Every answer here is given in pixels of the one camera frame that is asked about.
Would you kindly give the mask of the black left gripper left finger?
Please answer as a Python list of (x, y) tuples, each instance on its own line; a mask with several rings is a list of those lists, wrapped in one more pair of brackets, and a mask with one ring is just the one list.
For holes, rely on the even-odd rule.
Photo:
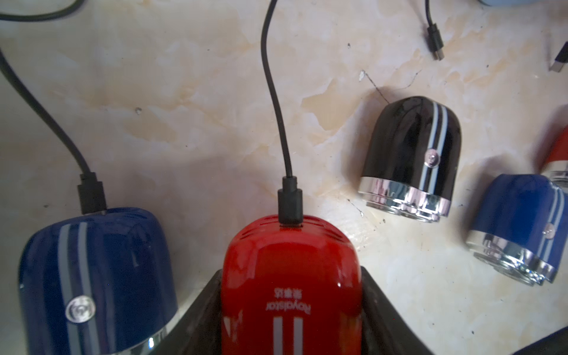
[(222, 354), (221, 275), (216, 271), (153, 354)]

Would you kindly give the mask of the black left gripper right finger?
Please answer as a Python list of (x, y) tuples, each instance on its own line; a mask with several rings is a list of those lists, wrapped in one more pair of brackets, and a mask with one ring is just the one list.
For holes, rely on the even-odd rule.
[(362, 272), (362, 354), (431, 354), (366, 268)]

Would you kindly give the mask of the red electric shaver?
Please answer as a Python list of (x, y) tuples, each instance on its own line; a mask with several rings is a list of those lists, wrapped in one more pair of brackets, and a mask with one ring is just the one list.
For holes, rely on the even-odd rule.
[(568, 131), (565, 127), (556, 139), (550, 154), (541, 170), (541, 174), (552, 183), (567, 192), (567, 165), (568, 165)]
[(359, 354), (362, 270), (329, 222), (270, 215), (231, 241), (221, 277), (224, 354)]

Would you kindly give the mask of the blue electric shaver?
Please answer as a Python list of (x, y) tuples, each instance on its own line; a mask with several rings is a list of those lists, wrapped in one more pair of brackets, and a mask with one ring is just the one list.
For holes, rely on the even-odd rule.
[(567, 194), (542, 175), (499, 175), (467, 235), (476, 259), (526, 285), (552, 283), (567, 243)]
[(19, 299), (30, 354), (150, 354), (178, 309), (154, 214), (116, 208), (54, 223), (28, 241)]

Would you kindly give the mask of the black electric shaver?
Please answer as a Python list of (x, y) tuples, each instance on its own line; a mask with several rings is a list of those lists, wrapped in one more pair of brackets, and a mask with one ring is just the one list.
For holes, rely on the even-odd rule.
[(456, 114), (432, 99), (388, 104), (374, 126), (359, 182), (366, 205), (425, 223), (448, 217), (461, 136)]

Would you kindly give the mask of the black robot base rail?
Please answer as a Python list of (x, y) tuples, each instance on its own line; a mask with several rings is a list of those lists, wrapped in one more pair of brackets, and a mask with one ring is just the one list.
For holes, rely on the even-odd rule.
[(568, 327), (516, 351), (514, 355), (568, 355)]

